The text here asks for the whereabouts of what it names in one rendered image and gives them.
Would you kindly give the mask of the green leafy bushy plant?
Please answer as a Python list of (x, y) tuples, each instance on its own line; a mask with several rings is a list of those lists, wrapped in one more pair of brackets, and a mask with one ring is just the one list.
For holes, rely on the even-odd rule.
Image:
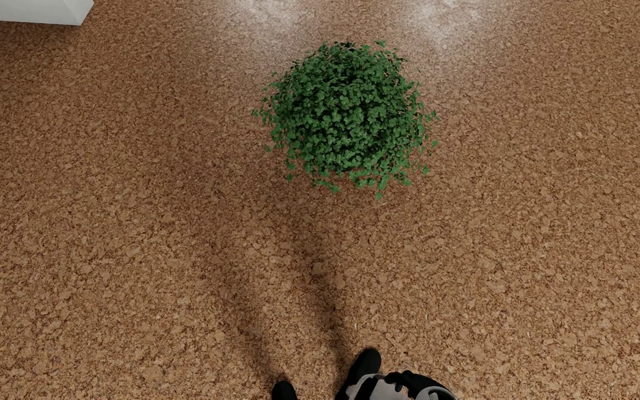
[(430, 171), (424, 155), (438, 119), (421, 100), (421, 83), (403, 75), (407, 59), (384, 40), (323, 42), (273, 80), (252, 114), (270, 130), (267, 152), (282, 151), (286, 180), (306, 175), (332, 193), (339, 181), (371, 188), (412, 183)]

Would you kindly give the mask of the black right robot foot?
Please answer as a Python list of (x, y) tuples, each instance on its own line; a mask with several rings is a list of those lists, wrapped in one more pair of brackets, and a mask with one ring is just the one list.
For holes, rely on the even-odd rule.
[(334, 400), (349, 400), (347, 389), (350, 386), (358, 384), (361, 377), (365, 375), (378, 374), (380, 372), (380, 366), (381, 356), (376, 348), (367, 347), (362, 350), (352, 363), (340, 390), (334, 397)]

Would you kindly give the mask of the black robot foot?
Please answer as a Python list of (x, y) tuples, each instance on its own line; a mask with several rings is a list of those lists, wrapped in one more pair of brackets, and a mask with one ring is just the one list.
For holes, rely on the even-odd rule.
[(358, 384), (361, 377), (365, 375), (378, 374), (380, 372), (380, 366), (381, 356), (376, 348), (367, 347), (362, 350), (352, 363), (340, 390), (334, 397), (334, 400), (349, 400), (347, 389), (350, 386)]
[(271, 400), (298, 400), (294, 386), (287, 380), (281, 380), (271, 389)]

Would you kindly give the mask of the black left robot foot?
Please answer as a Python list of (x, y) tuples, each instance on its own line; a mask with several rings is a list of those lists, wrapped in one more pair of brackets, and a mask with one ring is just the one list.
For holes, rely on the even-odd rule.
[(294, 386), (287, 380), (281, 380), (271, 389), (271, 400), (298, 400)]

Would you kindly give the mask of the white furniture block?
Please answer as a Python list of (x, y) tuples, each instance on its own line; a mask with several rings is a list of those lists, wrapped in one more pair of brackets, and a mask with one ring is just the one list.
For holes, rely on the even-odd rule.
[(93, 0), (0, 0), (0, 21), (80, 26)]

